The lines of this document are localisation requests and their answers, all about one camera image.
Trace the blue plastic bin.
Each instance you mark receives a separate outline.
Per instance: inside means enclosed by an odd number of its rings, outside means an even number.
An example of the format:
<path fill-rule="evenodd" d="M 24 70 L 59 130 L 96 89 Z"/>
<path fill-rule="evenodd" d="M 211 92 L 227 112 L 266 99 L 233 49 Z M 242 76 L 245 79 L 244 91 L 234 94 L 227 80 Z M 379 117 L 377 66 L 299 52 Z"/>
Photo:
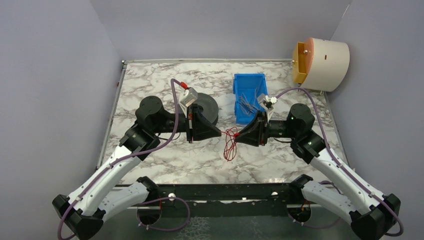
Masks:
<path fill-rule="evenodd" d="M 232 90 L 235 94 L 235 123 L 247 125 L 256 111 L 262 110 L 257 97 L 260 94 L 268 94 L 266 76 L 263 73 L 235 73 Z"/>

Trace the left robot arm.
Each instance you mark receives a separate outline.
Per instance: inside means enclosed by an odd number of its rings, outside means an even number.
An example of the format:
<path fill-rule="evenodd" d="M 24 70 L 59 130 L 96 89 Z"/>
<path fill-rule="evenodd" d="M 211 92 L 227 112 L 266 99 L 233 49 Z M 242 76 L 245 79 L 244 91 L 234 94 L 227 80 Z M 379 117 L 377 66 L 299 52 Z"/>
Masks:
<path fill-rule="evenodd" d="M 125 132 L 109 159 L 79 188 L 68 195 L 60 194 L 52 202 L 73 236 L 88 240 L 104 223 L 126 208 L 152 200 L 156 185 L 142 177 L 118 193 L 112 189 L 130 170 L 150 154 L 171 142 L 161 142 L 159 134 L 185 133 L 189 143 L 220 137 L 216 124 L 219 118 L 217 102 L 207 94 L 198 99 L 184 97 L 177 101 L 175 112 L 165 110 L 157 96 L 145 97 L 135 111 L 136 120 Z"/>

